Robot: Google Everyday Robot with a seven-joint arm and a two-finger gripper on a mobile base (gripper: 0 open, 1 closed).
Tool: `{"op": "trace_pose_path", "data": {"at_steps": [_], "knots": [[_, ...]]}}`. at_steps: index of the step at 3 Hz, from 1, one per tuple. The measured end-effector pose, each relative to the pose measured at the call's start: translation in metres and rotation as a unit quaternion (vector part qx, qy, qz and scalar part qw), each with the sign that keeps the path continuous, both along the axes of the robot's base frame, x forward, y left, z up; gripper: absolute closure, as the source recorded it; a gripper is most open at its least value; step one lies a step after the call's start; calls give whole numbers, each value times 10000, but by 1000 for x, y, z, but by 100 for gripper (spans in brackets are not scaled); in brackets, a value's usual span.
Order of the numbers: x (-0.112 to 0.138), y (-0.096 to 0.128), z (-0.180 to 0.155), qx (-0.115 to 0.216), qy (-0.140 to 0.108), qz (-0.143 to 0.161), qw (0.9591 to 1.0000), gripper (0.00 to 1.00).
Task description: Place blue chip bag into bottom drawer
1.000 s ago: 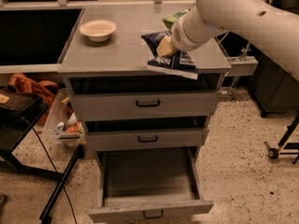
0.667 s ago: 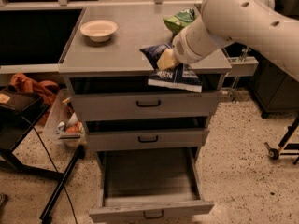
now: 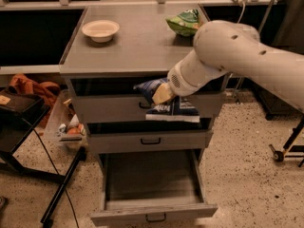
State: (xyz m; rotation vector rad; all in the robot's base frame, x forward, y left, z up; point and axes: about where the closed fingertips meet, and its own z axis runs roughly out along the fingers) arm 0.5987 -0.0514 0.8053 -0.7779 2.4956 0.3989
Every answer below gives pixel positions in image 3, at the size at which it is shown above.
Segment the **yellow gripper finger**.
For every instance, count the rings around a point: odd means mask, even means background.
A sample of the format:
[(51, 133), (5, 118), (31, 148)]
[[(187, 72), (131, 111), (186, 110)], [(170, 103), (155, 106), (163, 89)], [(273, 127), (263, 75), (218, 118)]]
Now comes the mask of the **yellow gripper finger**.
[(176, 97), (168, 83), (161, 84), (155, 91), (152, 100), (155, 105), (160, 105), (173, 100)]

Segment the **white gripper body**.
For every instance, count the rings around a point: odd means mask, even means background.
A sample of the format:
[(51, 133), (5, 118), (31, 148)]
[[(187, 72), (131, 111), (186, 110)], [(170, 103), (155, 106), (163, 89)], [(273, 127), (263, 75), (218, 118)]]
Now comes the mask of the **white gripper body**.
[(202, 62), (192, 50), (174, 65), (167, 74), (167, 83), (177, 96), (189, 96), (199, 91), (210, 81), (227, 73), (224, 69), (211, 67)]

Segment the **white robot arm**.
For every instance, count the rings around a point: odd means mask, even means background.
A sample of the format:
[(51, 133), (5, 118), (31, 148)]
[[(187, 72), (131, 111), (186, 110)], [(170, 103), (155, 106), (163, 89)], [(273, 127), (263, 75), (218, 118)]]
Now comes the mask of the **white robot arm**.
[(199, 28), (193, 49), (169, 70), (153, 103), (192, 95), (228, 72), (252, 80), (304, 112), (304, 56), (262, 44), (251, 26), (220, 20)]

